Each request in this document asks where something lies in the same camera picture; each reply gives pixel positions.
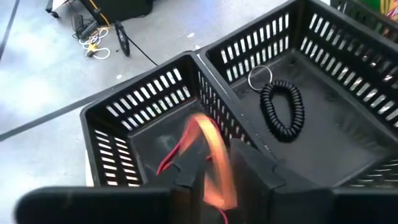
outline coiled keychain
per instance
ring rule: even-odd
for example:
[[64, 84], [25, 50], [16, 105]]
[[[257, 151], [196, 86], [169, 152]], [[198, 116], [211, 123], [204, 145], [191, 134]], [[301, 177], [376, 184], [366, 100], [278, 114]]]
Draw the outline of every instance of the coiled keychain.
[[[269, 83], [265, 84], [262, 89], [254, 88], [251, 84], [252, 71], [258, 67], [266, 68], [270, 74]], [[260, 107], [266, 119], [269, 131], [281, 142], [292, 142], [296, 140], [301, 133], [305, 120], [304, 105], [299, 89], [295, 85], [284, 80], [272, 81], [272, 71], [265, 65], [258, 65], [250, 71], [248, 83], [250, 88], [260, 93]], [[272, 104], [272, 98], [277, 92], [287, 95], [289, 106], [292, 108], [290, 111], [292, 116], [290, 126], [286, 126], [280, 121], [274, 105]]]

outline black spiral wrist coil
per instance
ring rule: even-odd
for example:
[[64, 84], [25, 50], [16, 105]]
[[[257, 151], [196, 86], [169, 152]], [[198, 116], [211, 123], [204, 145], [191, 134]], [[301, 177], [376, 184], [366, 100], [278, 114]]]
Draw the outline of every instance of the black spiral wrist coil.
[[[289, 102], [290, 114], [292, 122], [290, 127], [285, 126], [277, 117], [272, 97], [275, 92], [285, 93]], [[297, 139], [304, 126], [304, 105], [299, 89], [293, 84], [283, 81], [274, 80], [270, 84], [266, 84], [261, 90], [260, 107], [266, 119], [269, 131], [281, 142], [292, 142]]]

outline blurred orange object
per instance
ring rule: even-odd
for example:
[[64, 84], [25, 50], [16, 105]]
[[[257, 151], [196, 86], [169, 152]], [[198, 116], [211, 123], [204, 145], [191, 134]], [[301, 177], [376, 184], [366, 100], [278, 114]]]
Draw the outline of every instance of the blurred orange object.
[[[217, 129], [216, 123], [204, 114], [193, 115], [187, 123], [182, 138], [175, 149], [166, 157], [171, 160], [171, 155], [176, 150], [180, 154], [185, 152], [192, 143], [203, 133], [213, 159], [216, 182], [208, 174], [205, 176], [204, 201], [218, 209], [227, 210], [237, 206], [236, 191], [233, 185], [232, 171], [228, 153]], [[170, 161], [162, 161], [159, 170], [168, 168]]]

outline gray concrete floor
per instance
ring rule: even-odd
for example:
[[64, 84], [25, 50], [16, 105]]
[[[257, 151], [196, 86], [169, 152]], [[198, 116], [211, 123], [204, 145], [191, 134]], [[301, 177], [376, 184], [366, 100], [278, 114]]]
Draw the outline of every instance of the gray concrete floor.
[[[127, 34], [155, 62], [208, 45], [284, 1], [160, 0], [147, 17], [124, 21]], [[71, 37], [70, 11], [49, 16], [46, 0], [21, 0], [0, 61], [0, 134], [147, 71], [153, 67], [132, 48], [119, 50], [116, 34], [101, 46], [110, 58], [85, 58]], [[84, 11], [79, 2], [77, 11]], [[13, 1], [0, 0], [0, 37]], [[25, 192], [47, 185], [85, 185], [85, 143], [76, 109], [0, 142], [0, 223], [12, 223], [12, 208]]]

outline red cord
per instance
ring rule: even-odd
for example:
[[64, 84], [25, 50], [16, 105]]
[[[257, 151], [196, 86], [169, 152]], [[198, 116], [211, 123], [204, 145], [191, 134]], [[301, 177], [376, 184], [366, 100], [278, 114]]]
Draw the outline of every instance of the red cord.
[[[218, 129], [218, 126], [217, 126], [216, 121], [214, 121], [214, 120], [211, 119], [211, 118], [209, 118], [209, 119], [210, 119], [210, 121], [213, 123], [213, 125], [214, 125], [214, 127], [217, 129], [217, 131], [219, 132], [220, 130]], [[189, 123], [187, 124], [186, 129], [188, 129], [191, 125], [192, 125], [192, 122], [189, 122]], [[167, 156], [162, 160], [162, 162], [160, 162], [160, 165], [159, 165], [159, 167], [157, 168], [157, 171], [156, 171], [156, 175], [159, 175], [160, 172], [162, 172], [162, 170], [164, 170], [166, 166], [167, 166], [167, 168], [170, 167], [169, 163], [170, 163], [170, 161], [173, 159], [173, 157], [174, 157], [175, 155], [177, 155], [178, 150], [180, 149], [180, 143], [187, 137], [186, 134], [187, 134], [187, 132], [184, 132], [184, 133], [183, 133], [183, 136], [182, 136], [182, 138], [180, 139], [180, 141], [177, 143], [177, 145], [167, 154]]]
[[228, 217], [225, 215], [225, 212], [221, 209], [218, 210], [221, 213], [221, 216], [224, 218], [224, 224], [228, 224]]
[[[219, 132], [220, 130], [218, 129], [218, 126], [217, 126], [216, 121], [214, 121], [214, 120], [211, 119], [211, 118], [209, 118], [209, 119], [210, 119], [210, 121], [213, 123], [214, 127], [215, 127], [215, 128], [218, 130], [218, 132]], [[178, 153], [178, 150], [180, 149], [180, 143], [181, 143], [181, 142], [183, 141], [183, 139], [186, 137], [184, 134], [183, 134], [182, 138], [180, 139], [180, 141], [177, 143], [177, 145], [173, 148], [173, 150], [171, 150], [171, 151], [169, 152], [169, 154], [162, 160], [162, 162], [160, 163], [160, 165], [159, 165], [159, 167], [158, 167], [158, 169], [157, 169], [156, 175], [159, 175], [163, 170], [168, 169], [168, 168], [173, 164], [173, 161], [171, 161], [171, 160], [172, 160], [172, 158]], [[211, 160], [211, 155], [207, 156], [207, 157], [206, 157], [206, 160], [207, 160], [207, 161], [210, 161], [210, 160]], [[221, 216], [222, 216], [223, 219], [224, 219], [224, 224], [228, 224], [228, 217], [225, 215], [225, 212], [222, 211], [221, 209], [218, 209], [218, 211], [220, 212]]]

